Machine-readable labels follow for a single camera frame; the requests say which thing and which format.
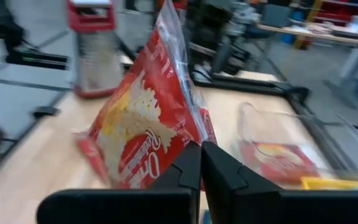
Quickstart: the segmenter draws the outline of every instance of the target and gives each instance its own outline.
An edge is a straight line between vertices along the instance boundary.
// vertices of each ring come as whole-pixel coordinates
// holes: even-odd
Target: metal table leg
[[[272,47],[272,41],[274,39],[275,32],[265,41],[264,51],[258,59],[258,63],[255,66],[255,72],[260,72],[260,66],[267,60],[267,55],[269,54],[270,48]]]
[[[355,79],[356,71],[358,70],[358,63],[353,66],[350,72],[341,75],[339,77],[339,81],[337,84],[329,81],[323,80],[324,85],[326,85],[332,92],[332,94],[341,100],[346,106],[357,109],[356,104],[349,98],[349,94],[351,93],[349,90],[350,84]]]

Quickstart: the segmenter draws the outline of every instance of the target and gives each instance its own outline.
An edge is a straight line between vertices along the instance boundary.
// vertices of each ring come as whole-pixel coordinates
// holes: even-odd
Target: floor tile
[[[16,22],[26,30],[27,38],[40,44],[67,29],[66,2],[61,0],[16,0],[11,4]]]
[[[144,46],[149,39],[152,26],[152,17],[149,15],[133,15],[117,13],[118,20],[116,33],[132,50]]]
[[[48,106],[60,92],[0,84],[0,127],[15,139],[35,120],[31,112]]]
[[[62,88],[71,87],[70,80],[72,80],[72,73],[75,71],[73,68],[73,33],[69,32],[69,34],[63,38],[58,39],[56,42],[41,50],[48,54],[69,57],[70,63],[68,65],[68,70],[56,70],[25,65],[9,65],[6,69],[0,72],[0,79]]]

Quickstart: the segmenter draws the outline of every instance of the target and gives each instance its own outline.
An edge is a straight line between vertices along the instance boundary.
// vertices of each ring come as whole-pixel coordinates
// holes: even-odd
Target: wooden tabletop
[[[272,26],[266,26],[262,24],[257,24],[257,27],[259,29],[263,30],[270,30],[273,32],[280,32],[285,34],[295,34],[295,35],[302,35],[304,37],[312,37],[312,38],[319,38],[319,39],[326,39],[326,40],[334,40],[339,42],[345,42],[350,44],[358,44],[358,39],[352,39],[352,38],[346,38],[346,37],[336,37],[332,34],[314,34],[314,33],[306,33],[299,31],[299,29],[295,29],[293,27],[272,27]],[[335,29],[344,30],[343,27],[336,26]]]
[[[272,75],[244,72],[241,77],[275,80]],[[228,150],[236,130],[238,106],[246,101],[259,110],[293,113],[276,96],[199,88],[203,92],[218,144]],[[35,223],[38,204],[61,189],[104,188],[75,145],[72,131],[88,127],[106,99],[81,100],[67,94],[59,115],[46,117],[0,165],[0,223]],[[296,133],[311,139],[298,125]],[[201,194],[201,209],[207,208]]]

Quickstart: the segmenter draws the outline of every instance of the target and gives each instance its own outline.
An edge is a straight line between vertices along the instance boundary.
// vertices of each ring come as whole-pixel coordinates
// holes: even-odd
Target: yellow object
[[[302,187],[308,190],[357,190],[358,181],[302,177]]]

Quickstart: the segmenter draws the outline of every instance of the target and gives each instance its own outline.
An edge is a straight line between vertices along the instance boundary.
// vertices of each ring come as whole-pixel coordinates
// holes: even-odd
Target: red grater handle
[[[98,15],[80,15],[77,13],[77,7],[67,0],[68,10],[68,23],[71,29],[75,32],[94,32],[94,31],[105,31],[113,30],[115,28],[114,23],[114,8],[111,3],[107,7],[107,16],[101,17]]]

